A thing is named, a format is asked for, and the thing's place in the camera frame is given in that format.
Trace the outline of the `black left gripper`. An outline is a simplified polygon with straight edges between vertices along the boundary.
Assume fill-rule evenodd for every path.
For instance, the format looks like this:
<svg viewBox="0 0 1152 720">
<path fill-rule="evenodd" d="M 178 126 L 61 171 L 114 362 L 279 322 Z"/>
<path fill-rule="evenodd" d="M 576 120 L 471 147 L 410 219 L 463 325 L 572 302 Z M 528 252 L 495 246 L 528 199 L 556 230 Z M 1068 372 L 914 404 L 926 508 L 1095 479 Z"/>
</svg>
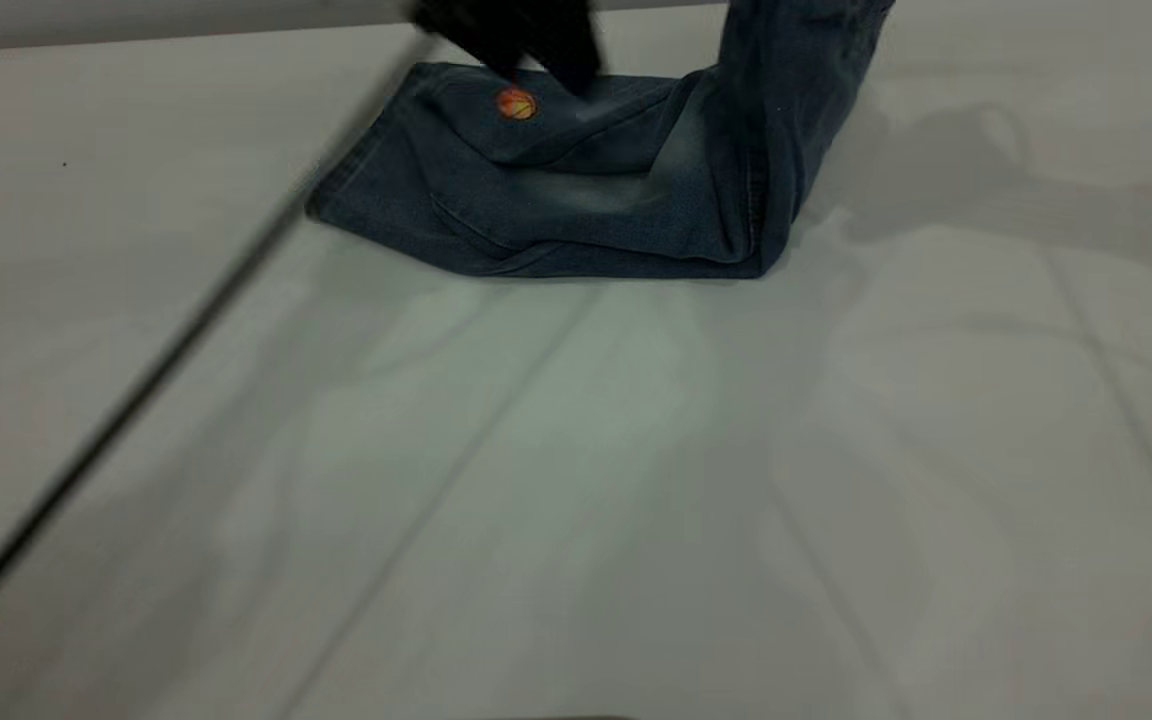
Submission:
<svg viewBox="0 0 1152 720">
<path fill-rule="evenodd" d="M 412 1 L 411 23 L 508 79 L 531 59 L 581 96 L 602 74 L 589 1 Z"/>
</svg>

